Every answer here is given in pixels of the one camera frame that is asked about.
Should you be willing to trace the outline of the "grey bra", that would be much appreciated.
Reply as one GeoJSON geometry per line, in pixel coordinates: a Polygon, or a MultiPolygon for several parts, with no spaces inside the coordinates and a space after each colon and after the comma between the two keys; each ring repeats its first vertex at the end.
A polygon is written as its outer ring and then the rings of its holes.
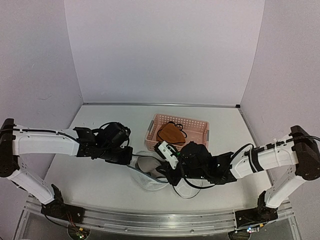
{"type": "Polygon", "coordinates": [[[136,161],[136,168],[152,176],[153,178],[164,177],[162,173],[157,171],[157,167],[160,167],[160,166],[161,166],[161,163],[153,157],[140,156],[136,161]]]}

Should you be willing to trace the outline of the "white mesh laundry bag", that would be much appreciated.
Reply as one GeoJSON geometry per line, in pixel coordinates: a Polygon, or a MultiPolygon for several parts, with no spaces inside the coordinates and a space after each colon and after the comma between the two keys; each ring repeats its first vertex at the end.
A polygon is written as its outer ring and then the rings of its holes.
{"type": "MultiPolygon", "coordinates": [[[[158,160],[160,163],[162,160],[160,157],[153,151],[139,151],[135,153],[132,157],[130,165],[128,165],[128,171],[131,177],[137,182],[137,184],[146,191],[160,191],[165,187],[170,186],[171,184],[167,178],[160,177],[154,178],[147,173],[142,172],[140,169],[136,168],[136,163],[138,157],[152,157],[158,160]]],[[[172,187],[174,192],[183,199],[192,199],[196,197],[200,190],[189,186],[183,179],[180,182],[172,187]]]]}

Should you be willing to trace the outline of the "orange black bra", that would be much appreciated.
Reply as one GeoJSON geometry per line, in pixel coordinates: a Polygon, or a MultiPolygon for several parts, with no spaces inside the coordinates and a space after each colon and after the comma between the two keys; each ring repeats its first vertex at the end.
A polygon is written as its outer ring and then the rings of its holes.
{"type": "Polygon", "coordinates": [[[181,123],[169,121],[163,124],[156,133],[156,141],[167,142],[172,145],[183,145],[186,143],[187,133],[183,131],[181,123]]]}

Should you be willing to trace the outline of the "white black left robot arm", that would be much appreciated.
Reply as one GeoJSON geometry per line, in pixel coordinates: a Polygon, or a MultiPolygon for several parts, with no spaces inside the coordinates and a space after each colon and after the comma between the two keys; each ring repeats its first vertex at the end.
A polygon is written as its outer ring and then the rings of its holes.
{"type": "Polygon", "coordinates": [[[130,135],[127,126],[114,121],[95,129],[53,130],[25,127],[7,118],[0,127],[0,177],[35,197],[45,217],[80,224],[85,209],[65,203],[61,190],[31,169],[31,158],[38,162],[40,157],[64,155],[127,166],[133,156],[130,135]]]}

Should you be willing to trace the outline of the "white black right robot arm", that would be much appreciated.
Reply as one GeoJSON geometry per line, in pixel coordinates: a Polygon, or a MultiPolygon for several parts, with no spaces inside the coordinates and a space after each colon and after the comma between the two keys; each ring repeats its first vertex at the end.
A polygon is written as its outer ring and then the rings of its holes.
{"type": "Polygon", "coordinates": [[[200,189],[190,180],[204,179],[215,187],[281,169],[282,176],[277,176],[272,186],[258,196],[256,207],[235,212],[236,228],[242,229],[277,220],[278,208],[284,200],[302,184],[319,179],[319,142],[318,136],[294,125],[288,135],[269,144],[247,143],[235,152],[220,155],[212,155],[203,144],[193,141],[181,149],[162,141],[154,150],[163,159],[157,170],[172,186],[184,180],[190,187],[200,189]]]}

